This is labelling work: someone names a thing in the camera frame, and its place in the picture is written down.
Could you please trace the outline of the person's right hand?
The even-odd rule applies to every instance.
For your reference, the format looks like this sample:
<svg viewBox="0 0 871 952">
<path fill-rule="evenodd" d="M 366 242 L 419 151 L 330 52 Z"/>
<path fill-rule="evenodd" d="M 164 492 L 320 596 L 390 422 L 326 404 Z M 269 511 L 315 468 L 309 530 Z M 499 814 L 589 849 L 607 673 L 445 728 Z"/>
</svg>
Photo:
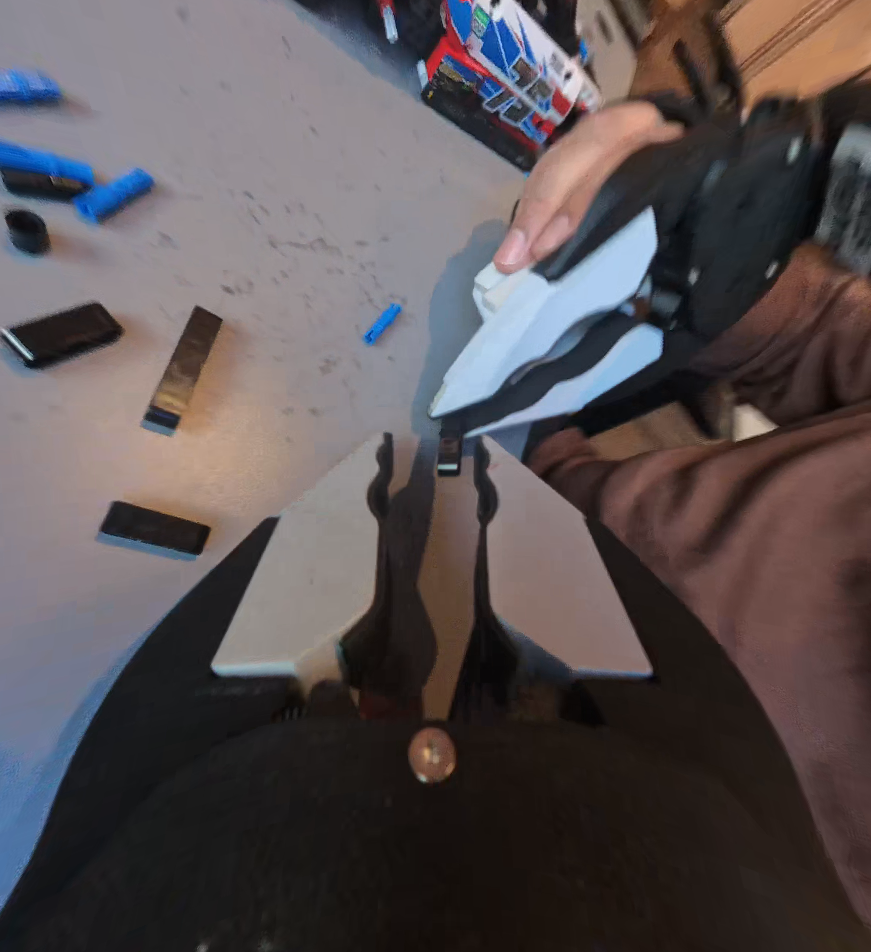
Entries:
<svg viewBox="0 0 871 952">
<path fill-rule="evenodd" d="M 511 274 L 556 252 L 578 230 L 608 178 L 642 149 L 684 133 L 655 105 L 633 101 L 585 115 L 527 176 L 493 265 Z"/>
</svg>

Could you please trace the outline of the grey desk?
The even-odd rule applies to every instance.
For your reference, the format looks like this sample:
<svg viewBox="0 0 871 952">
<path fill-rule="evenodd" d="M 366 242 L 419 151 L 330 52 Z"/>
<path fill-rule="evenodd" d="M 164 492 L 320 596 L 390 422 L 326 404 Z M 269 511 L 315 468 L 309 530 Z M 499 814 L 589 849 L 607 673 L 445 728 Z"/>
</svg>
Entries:
<svg viewBox="0 0 871 952">
<path fill-rule="evenodd" d="M 53 247 L 30 257 L 0 185 L 0 330 L 89 302 L 124 328 L 40 370 L 0 341 L 0 909 L 120 662 L 371 435 L 415 449 L 522 181 L 418 101 L 359 12 L 0 2 L 0 68 L 27 66 L 67 101 L 0 110 L 0 139 L 156 186 L 100 226 L 35 204 Z M 191 406 L 145 429 L 197 305 L 223 325 Z M 100 540 L 114 501 L 209 526 L 203 554 Z"/>
</svg>

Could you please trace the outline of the black toy connector pin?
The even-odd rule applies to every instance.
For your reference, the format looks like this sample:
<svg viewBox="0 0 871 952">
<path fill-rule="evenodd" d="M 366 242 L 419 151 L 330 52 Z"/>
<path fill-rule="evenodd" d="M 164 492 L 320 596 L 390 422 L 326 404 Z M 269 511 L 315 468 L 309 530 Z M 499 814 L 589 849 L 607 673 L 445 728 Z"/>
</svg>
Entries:
<svg viewBox="0 0 871 952">
<path fill-rule="evenodd" d="M 85 195 L 91 185 L 72 177 L 0 168 L 0 180 L 13 196 L 70 203 Z"/>
</svg>

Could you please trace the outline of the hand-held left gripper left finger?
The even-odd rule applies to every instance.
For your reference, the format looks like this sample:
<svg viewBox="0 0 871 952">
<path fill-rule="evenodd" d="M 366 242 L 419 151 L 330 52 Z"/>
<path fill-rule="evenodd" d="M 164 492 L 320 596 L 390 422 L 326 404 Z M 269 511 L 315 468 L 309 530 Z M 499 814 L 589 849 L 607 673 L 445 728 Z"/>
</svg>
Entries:
<svg viewBox="0 0 871 952">
<path fill-rule="evenodd" d="M 374 434 L 277 517 L 211 663 L 218 677 L 346 679 L 377 591 L 393 435 Z"/>
</svg>

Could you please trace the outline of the black toy bush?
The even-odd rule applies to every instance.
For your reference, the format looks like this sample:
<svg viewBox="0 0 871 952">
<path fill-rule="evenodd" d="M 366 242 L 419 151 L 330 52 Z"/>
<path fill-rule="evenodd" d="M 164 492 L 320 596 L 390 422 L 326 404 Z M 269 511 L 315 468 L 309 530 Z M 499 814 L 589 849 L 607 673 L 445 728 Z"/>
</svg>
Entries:
<svg viewBox="0 0 871 952">
<path fill-rule="evenodd" d="M 13 248 L 30 256 L 43 256 L 51 250 L 50 233 L 44 219 L 27 208 L 9 208 L 4 223 Z"/>
</svg>

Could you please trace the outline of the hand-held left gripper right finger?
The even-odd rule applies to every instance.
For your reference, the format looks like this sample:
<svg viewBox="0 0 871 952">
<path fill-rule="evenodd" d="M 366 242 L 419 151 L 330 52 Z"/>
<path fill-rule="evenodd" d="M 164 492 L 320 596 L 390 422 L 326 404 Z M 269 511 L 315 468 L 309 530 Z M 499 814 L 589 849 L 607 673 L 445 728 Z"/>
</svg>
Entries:
<svg viewBox="0 0 871 952">
<path fill-rule="evenodd" d="M 495 501 L 489 603 L 499 621 L 582 677 L 648 679 L 653 668 L 582 513 L 483 437 Z"/>
</svg>

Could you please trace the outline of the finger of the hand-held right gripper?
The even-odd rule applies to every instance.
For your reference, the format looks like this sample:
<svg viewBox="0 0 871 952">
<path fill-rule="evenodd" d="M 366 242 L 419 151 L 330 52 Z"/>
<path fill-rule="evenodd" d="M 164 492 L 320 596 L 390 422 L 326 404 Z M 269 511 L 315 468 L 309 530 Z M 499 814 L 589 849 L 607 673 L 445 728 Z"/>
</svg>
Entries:
<svg viewBox="0 0 871 952">
<path fill-rule="evenodd" d="M 647 207 L 559 276 L 541 268 L 503 275 L 489 265 L 472 298 L 481 325 L 445 373 L 429 404 L 432 420 L 464 420 L 464 411 L 564 356 L 602 324 L 650 324 L 643 307 L 658 248 Z"/>
<path fill-rule="evenodd" d="M 664 333 L 650 324 L 592 327 L 564 356 L 465 409 L 464 435 L 482 436 L 572 415 L 657 362 L 663 350 Z"/>
</svg>

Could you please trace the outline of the small black toy brick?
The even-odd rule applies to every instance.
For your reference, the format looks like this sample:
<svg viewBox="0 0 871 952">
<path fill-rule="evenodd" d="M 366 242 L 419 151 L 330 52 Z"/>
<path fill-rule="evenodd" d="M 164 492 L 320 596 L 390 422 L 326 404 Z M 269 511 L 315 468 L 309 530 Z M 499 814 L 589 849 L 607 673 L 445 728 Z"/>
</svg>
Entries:
<svg viewBox="0 0 871 952">
<path fill-rule="evenodd" d="M 201 522 L 124 501 L 110 504 L 97 530 L 102 541 L 185 558 L 203 554 L 211 528 Z"/>
<path fill-rule="evenodd" d="M 22 365 L 40 370 L 118 341 L 124 328 L 102 303 L 89 302 L 0 330 L 0 341 Z"/>
</svg>

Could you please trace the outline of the red black toy car model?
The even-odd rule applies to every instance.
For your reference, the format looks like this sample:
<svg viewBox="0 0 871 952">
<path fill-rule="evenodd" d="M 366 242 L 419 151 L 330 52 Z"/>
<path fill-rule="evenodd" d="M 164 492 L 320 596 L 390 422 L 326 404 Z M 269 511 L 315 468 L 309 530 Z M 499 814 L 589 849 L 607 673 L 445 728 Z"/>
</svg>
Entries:
<svg viewBox="0 0 871 952">
<path fill-rule="evenodd" d="M 604 103 L 574 1 L 373 1 L 424 105 L 522 173 Z"/>
</svg>

